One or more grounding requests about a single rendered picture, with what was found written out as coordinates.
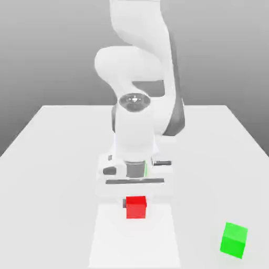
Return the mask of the small green cube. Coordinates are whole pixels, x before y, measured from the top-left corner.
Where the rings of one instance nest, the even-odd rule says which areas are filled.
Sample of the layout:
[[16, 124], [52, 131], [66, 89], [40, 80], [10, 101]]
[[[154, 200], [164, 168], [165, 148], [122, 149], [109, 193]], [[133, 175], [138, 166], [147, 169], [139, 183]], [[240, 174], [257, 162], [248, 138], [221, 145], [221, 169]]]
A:
[[248, 229], [246, 227], [226, 222], [220, 251], [242, 259], [246, 246]]

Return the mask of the small red cube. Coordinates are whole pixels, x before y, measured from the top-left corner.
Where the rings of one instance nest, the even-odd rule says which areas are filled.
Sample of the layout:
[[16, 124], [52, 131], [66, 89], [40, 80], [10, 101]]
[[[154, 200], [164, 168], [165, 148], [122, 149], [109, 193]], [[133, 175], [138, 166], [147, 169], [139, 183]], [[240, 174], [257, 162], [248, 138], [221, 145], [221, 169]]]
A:
[[147, 201], [145, 196], [126, 197], [126, 217], [127, 219], [145, 219]]

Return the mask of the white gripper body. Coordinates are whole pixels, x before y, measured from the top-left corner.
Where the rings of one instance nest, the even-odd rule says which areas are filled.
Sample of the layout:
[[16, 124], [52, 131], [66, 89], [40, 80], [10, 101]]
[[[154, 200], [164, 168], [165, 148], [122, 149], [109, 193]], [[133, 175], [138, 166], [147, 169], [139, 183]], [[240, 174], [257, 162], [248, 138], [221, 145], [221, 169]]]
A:
[[170, 178], [107, 179], [97, 181], [100, 197], [167, 196], [172, 193]]

